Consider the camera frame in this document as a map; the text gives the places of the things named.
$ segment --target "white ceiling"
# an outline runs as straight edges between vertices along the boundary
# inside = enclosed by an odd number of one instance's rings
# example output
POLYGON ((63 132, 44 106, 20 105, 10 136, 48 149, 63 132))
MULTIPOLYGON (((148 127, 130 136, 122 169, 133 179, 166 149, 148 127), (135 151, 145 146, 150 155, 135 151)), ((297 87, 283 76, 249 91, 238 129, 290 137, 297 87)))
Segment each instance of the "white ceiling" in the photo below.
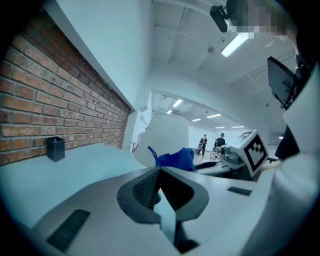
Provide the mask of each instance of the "white ceiling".
POLYGON ((203 108, 197 104, 183 101, 177 107, 173 105, 177 102, 176 98, 164 96, 161 94, 152 94, 152 111, 156 113, 167 113, 172 110, 172 115, 181 116, 187 119, 191 125, 203 127, 210 130, 215 130, 215 127, 225 127, 225 130, 232 129, 234 126, 242 126, 224 116, 207 118, 208 116, 219 114, 218 112, 203 108), (192 120, 201 119, 200 121, 192 122, 192 120))
POLYGON ((271 37, 256 33, 229 57, 224 57, 221 50, 236 32, 220 32, 209 13, 212 5, 225 6, 226 2, 153 0, 153 62, 173 70, 184 69, 205 81, 203 87, 223 92, 226 101, 243 99, 243 104, 266 118, 270 132, 283 132, 284 110, 268 86, 267 58, 273 56, 293 71, 294 47, 289 40, 280 38, 266 47, 271 37), (213 47, 213 53, 208 52, 209 47, 213 47))

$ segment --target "person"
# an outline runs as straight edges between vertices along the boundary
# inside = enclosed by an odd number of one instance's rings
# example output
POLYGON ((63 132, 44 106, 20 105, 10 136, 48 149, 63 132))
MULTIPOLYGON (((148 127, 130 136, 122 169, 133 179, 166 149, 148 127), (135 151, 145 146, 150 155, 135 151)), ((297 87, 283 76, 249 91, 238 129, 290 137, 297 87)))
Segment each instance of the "person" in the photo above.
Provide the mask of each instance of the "person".
POLYGON ((225 137, 225 134, 222 132, 220 134, 220 137, 215 140, 214 149, 213 150, 215 150, 217 153, 220 153, 221 146, 226 144, 226 141, 225 141, 224 137, 225 137))
POLYGON ((198 156, 200 155, 200 152, 202 150, 202 156, 205 156, 205 150, 206 150, 206 144, 208 144, 207 135, 203 135, 203 137, 200 139, 199 143, 202 144, 202 148, 198 150, 198 156))
MULTIPOLYGON (((313 34, 311 24, 315 24, 312 19, 315 19, 316 15, 310 13, 309 19, 305 19, 305 16, 301 15, 304 10, 289 0, 228 0, 226 6, 230 21, 237 32, 268 33, 272 42, 276 36, 290 40, 296 52, 295 75, 303 85, 308 81, 316 61, 319 60, 319 47, 316 40, 310 38, 313 34)), ((278 161, 264 164, 259 172, 279 168, 285 159, 299 152, 295 138, 287 126, 275 153, 278 161)))

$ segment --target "white chair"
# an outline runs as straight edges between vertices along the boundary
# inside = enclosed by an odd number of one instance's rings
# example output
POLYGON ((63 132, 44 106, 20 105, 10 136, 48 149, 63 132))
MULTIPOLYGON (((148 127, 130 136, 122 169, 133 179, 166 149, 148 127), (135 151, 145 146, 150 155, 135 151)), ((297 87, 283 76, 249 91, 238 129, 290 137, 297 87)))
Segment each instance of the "white chair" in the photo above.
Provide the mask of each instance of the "white chair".
MULTIPOLYGON (((155 113, 134 151, 135 159, 146 167, 155 166, 151 147, 159 156, 174 154, 182 148, 189 148, 189 122, 177 115, 155 113)), ((219 159, 195 165, 196 173, 216 176, 231 169, 219 159)))

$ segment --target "white desk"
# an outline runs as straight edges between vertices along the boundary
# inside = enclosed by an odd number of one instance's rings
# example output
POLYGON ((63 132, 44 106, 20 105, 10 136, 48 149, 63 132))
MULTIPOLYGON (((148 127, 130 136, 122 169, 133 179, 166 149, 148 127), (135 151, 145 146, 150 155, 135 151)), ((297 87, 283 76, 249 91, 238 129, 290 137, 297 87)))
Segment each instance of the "white desk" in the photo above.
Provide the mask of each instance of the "white desk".
POLYGON ((12 217, 32 228, 85 186, 143 168, 131 152, 96 143, 66 150, 58 162, 44 155, 0 167, 1 195, 12 217))

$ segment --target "red brick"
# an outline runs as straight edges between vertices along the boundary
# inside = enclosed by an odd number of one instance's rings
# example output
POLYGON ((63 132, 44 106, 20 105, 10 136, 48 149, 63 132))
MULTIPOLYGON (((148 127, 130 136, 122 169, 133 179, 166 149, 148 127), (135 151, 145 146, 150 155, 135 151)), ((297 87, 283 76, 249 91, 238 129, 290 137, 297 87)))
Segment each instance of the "red brick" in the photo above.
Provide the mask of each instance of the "red brick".
POLYGON ((49 43, 51 43, 55 48, 58 48, 61 45, 61 41, 57 38, 53 31, 47 28, 43 28, 40 31, 40 34, 44 39, 46 39, 49 43))
POLYGON ((58 76, 56 76, 55 74, 52 74, 51 72, 46 72, 43 76, 43 79, 47 80, 48 82, 66 91, 69 91, 69 92, 72 91, 72 86, 68 82, 60 79, 58 76))
POLYGON ((103 109, 102 107, 96 106, 95 110, 100 112, 100 113, 104 113, 104 114, 108 114, 108 111, 106 109, 103 109))
POLYGON ((68 40, 65 34, 60 30, 60 28, 55 27, 52 32, 54 37, 57 38, 57 40, 59 40, 60 43, 64 43, 68 40))
POLYGON ((70 74, 72 74, 75 77, 78 77, 80 74, 80 71, 72 64, 70 64, 69 61, 67 61, 64 57, 62 57, 61 54, 57 54, 54 58, 55 62, 64 68, 66 71, 68 71, 70 74))
POLYGON ((63 98, 69 102, 76 103, 76 104, 79 104, 82 106, 85 106, 87 104, 87 102, 84 99, 82 99, 78 96, 75 96, 71 93, 68 93, 68 92, 65 93, 63 98))
POLYGON ((79 81, 75 77, 71 77, 70 83, 73 84, 75 87, 78 87, 79 89, 85 91, 86 93, 90 94, 91 89, 85 85, 83 82, 79 81))
POLYGON ((63 98, 65 95, 65 92, 55 86, 50 86, 48 94, 59 97, 59 98, 63 98))
POLYGON ((57 49, 54 48, 51 44, 47 43, 46 41, 43 41, 38 49, 44 53, 45 55, 47 55, 49 58, 53 58, 56 54, 57 54, 57 49))
POLYGON ((30 114, 16 113, 12 114, 12 123, 14 124, 30 124, 30 114))
POLYGON ((81 60, 74 54, 74 53, 70 53, 67 56, 67 59, 76 67, 80 64, 81 60))
POLYGON ((96 81, 96 71, 88 62, 86 64, 79 65, 78 69, 83 72, 89 79, 94 82, 96 81))
POLYGON ((33 146, 43 146, 46 145, 47 138, 34 138, 32 139, 32 145, 33 146))
POLYGON ((48 70, 51 70, 52 72, 56 72, 56 70, 58 69, 58 65, 56 63, 54 63, 51 59, 49 59, 47 56, 42 54, 40 51, 38 51, 35 47, 31 45, 29 45, 24 50, 24 54, 29 56, 35 62, 44 66, 48 70))
POLYGON ((25 68, 28 63, 28 59, 26 57, 11 48, 9 48, 5 53, 4 59, 22 68, 25 68))
POLYGON ((91 92, 91 96, 95 97, 96 99, 99 98, 99 94, 97 92, 95 92, 94 90, 91 92))
POLYGON ((59 116, 59 109, 51 106, 44 106, 43 114, 47 116, 59 116))
POLYGON ((67 104, 68 104, 67 102, 65 102, 65 101, 63 101, 61 99, 49 96, 49 95, 41 93, 41 92, 38 92, 38 94, 36 96, 36 101, 37 102, 46 103, 48 105, 60 107, 62 109, 65 109, 67 107, 67 104))
POLYGON ((81 128, 56 128, 56 134, 80 134, 81 128))
POLYGON ((12 140, 12 148, 14 150, 28 148, 30 146, 29 138, 19 138, 12 140))
POLYGON ((90 83, 90 79, 84 75, 83 73, 80 73, 78 79, 83 82, 85 85, 88 85, 90 83))
POLYGON ((96 104, 96 105, 100 105, 100 101, 99 100, 97 100, 96 98, 94 98, 94 97, 92 97, 92 96, 90 96, 89 94, 87 94, 87 93, 85 93, 84 94, 84 97, 83 97, 85 100, 87 100, 88 102, 92 102, 92 103, 94 103, 94 104, 96 104))
POLYGON ((8 140, 8 139, 0 140, 0 151, 7 151, 10 149, 11 149, 10 140, 8 140))
POLYGON ((110 124, 102 124, 102 128, 111 128, 110 124))
POLYGON ((10 96, 6 96, 4 98, 3 105, 7 108, 15 110, 29 111, 34 113, 42 112, 42 105, 10 96))
POLYGON ((2 126, 2 136, 13 137, 13 136, 35 136, 39 135, 39 127, 32 126, 2 126))
POLYGON ((80 146, 81 146, 80 141, 70 142, 70 143, 66 143, 65 144, 65 149, 69 150, 69 149, 74 149, 74 148, 77 148, 77 147, 80 147, 80 146))
POLYGON ((2 164, 12 163, 23 159, 28 159, 40 155, 39 148, 21 150, 16 152, 8 152, 4 154, 4 162, 2 164))
POLYGON ((106 106, 105 109, 108 110, 108 111, 110 111, 110 112, 112 112, 112 113, 115 112, 115 110, 114 110, 113 108, 109 107, 109 106, 106 106))
POLYGON ((49 90, 49 84, 42 81, 38 77, 35 77, 21 69, 15 69, 12 74, 12 79, 19 81, 23 84, 26 84, 28 86, 37 88, 41 91, 48 92, 49 90))
POLYGON ((41 135, 55 135, 56 127, 41 127, 41 135))
POLYGON ((89 144, 102 142, 102 138, 93 138, 89 140, 89 144))
POLYGON ((29 89, 27 87, 24 86, 19 86, 17 91, 16 91, 16 95, 25 99, 29 99, 29 100, 33 100, 35 97, 35 91, 32 89, 29 89))
POLYGON ((102 96, 99 96, 99 101, 101 101, 101 102, 103 102, 103 103, 105 103, 105 104, 107 104, 108 106, 110 106, 110 101, 109 100, 107 100, 106 98, 104 98, 104 97, 102 97, 102 96))
POLYGON ((83 90, 80 90, 76 87, 73 88, 72 93, 79 96, 80 98, 82 98, 85 94, 85 92, 83 90))
POLYGON ((92 122, 92 119, 93 119, 93 117, 92 116, 88 116, 88 115, 85 115, 84 118, 83 118, 83 120, 87 121, 87 122, 92 122))
POLYGON ((59 53, 61 53, 63 56, 66 56, 70 53, 70 48, 65 44, 62 43, 57 50, 59 51, 59 53))
POLYGON ((0 77, 0 92, 8 93, 8 94, 14 94, 16 91, 16 84, 4 80, 3 78, 0 77))
POLYGON ((13 38, 11 45, 20 50, 21 52, 24 51, 24 49, 27 47, 27 41, 19 34, 15 35, 15 37, 13 38))
POLYGON ((89 145, 89 140, 81 140, 81 146, 89 145))
POLYGON ((53 29, 56 26, 56 23, 50 18, 46 11, 39 13, 38 18, 45 24, 49 29, 53 29))
POLYGON ((58 69, 58 71, 56 72, 56 74, 57 74, 59 77, 63 78, 64 80, 67 80, 67 81, 69 81, 70 78, 71 78, 71 75, 70 75, 67 71, 65 71, 63 68, 61 68, 61 67, 59 67, 59 69, 58 69))
POLYGON ((10 122, 10 112, 0 110, 0 122, 9 123, 10 122))
POLYGON ((28 24, 37 31, 44 27, 44 24, 37 17, 32 18, 28 24))
POLYGON ((97 118, 97 117, 94 117, 93 119, 92 119, 92 122, 95 122, 95 123, 104 123, 106 120, 103 120, 103 119, 101 119, 101 118, 97 118))
POLYGON ((90 133, 90 128, 82 128, 81 133, 82 134, 89 134, 90 133))
POLYGON ((78 121, 77 126, 78 127, 90 127, 90 128, 93 128, 93 127, 95 127, 95 124, 93 122, 81 122, 81 121, 78 121))
POLYGON ((92 104, 91 102, 88 102, 88 103, 86 104, 86 106, 87 106, 87 108, 92 109, 92 110, 95 110, 95 109, 96 109, 96 105, 95 105, 95 104, 92 104))
POLYGON ((104 94, 104 91, 101 90, 96 84, 94 84, 93 82, 90 82, 88 84, 88 86, 92 89, 92 90, 95 90, 97 93, 99 93, 100 95, 103 95, 104 94))
POLYGON ((76 135, 75 140, 76 141, 82 141, 82 140, 88 140, 88 139, 93 139, 93 134, 81 134, 81 135, 76 135))
POLYGON ((71 110, 71 111, 74 111, 74 112, 79 112, 80 106, 72 104, 72 103, 69 102, 68 109, 71 110))
POLYGON ((64 135, 63 139, 65 140, 65 142, 74 142, 75 136, 74 135, 64 135))
POLYGON ((98 114, 98 112, 93 111, 93 110, 88 109, 88 108, 83 107, 83 106, 80 108, 80 113, 83 113, 83 114, 86 114, 86 115, 89 115, 89 116, 94 116, 94 117, 96 117, 97 114, 98 114))
POLYGON ((83 114, 67 111, 67 110, 60 110, 60 117, 61 118, 70 118, 70 119, 84 119, 83 114))
POLYGON ((64 121, 64 126, 77 126, 77 121, 66 119, 64 121))
POLYGON ((1 61, 0 75, 5 76, 5 77, 9 77, 12 70, 13 70, 12 65, 10 65, 9 63, 6 63, 4 61, 1 61))
POLYGON ((35 75, 36 77, 41 78, 43 74, 45 73, 45 70, 43 67, 41 67, 38 64, 35 64, 34 62, 30 61, 26 69, 31 74, 35 75))
POLYGON ((104 129, 97 129, 97 128, 93 128, 90 130, 90 132, 92 134, 95 134, 95 133, 103 133, 104 132, 104 129))
POLYGON ((46 155, 47 154, 47 147, 46 146, 42 146, 40 147, 40 155, 46 155))
POLYGON ((64 120, 60 118, 52 118, 46 116, 37 116, 32 117, 33 125, 43 125, 43 126, 63 126, 64 120))

